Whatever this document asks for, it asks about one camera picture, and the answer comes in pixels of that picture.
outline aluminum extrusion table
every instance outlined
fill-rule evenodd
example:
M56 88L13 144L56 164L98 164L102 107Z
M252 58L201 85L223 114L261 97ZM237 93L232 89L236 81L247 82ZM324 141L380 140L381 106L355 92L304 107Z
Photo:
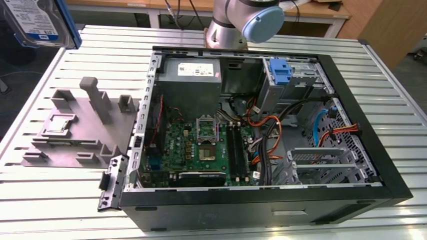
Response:
M60 49L0 143L0 239L424 239L427 236L427 118L368 45L356 40L275 36L251 50L332 56L413 198L337 225L141 232L122 211L97 213L102 169L22 167L56 89L98 79L110 98L138 98L152 46L203 47L201 31L85 26L78 50Z

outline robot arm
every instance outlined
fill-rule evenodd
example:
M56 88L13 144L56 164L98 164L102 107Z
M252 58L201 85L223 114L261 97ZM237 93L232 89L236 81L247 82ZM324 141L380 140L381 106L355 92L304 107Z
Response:
M215 0L205 44L213 49L244 49L247 41L265 42L279 31L284 12L279 0Z

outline label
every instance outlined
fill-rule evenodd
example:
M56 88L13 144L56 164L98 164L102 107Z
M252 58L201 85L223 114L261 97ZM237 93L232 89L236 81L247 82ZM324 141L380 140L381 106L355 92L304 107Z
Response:
M177 76L213 77L213 64L181 62L177 65Z
M140 3L128 3L126 5L130 7L146 7L145 4L140 4Z
M257 106L252 107L253 112L256 112L257 114L260 113L260 108Z
M255 171L252 174L253 179L260 179L261 178L261 173L259 171Z
M335 19L348 19L348 16L344 15L333 15Z
M36 0L0 0L5 2L22 31L37 40L54 41L58 33L48 14L38 8Z

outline blue plastic clip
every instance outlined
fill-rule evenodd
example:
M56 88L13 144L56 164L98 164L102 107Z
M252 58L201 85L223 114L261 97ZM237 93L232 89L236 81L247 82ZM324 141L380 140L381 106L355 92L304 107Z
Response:
M273 82L276 85L287 85L292 78L292 68L284 59L269 59L269 70L273 76Z

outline motherboard chip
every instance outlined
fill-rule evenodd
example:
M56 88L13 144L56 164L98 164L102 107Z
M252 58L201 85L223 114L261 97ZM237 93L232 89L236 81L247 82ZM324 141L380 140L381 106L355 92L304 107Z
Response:
M216 146L200 145L199 147L199 161L215 161L216 160Z

